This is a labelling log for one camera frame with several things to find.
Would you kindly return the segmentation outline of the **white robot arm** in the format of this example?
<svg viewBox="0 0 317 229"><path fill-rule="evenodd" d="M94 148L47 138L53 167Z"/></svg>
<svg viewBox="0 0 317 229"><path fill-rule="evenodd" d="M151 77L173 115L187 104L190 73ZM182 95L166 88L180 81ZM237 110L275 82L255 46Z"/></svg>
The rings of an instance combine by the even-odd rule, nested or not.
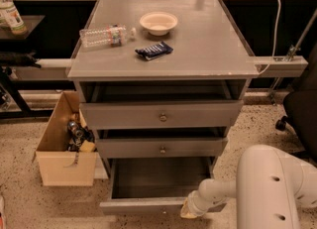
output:
<svg viewBox="0 0 317 229"><path fill-rule="evenodd" d="M297 208L317 206L317 168L280 149L251 146L234 180L202 180L185 198L180 216L202 216L230 198L236 200L237 229L300 229Z"/></svg>

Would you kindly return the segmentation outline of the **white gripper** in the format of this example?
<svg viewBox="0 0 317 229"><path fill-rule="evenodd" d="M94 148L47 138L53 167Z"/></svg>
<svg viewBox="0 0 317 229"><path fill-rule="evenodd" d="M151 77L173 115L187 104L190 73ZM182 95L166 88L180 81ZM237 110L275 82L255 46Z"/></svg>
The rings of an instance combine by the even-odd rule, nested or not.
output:
<svg viewBox="0 0 317 229"><path fill-rule="evenodd" d="M180 217L184 219L194 219L195 217L204 215L213 202L201 197L197 190L192 191L187 199L184 200L180 210Z"/></svg>

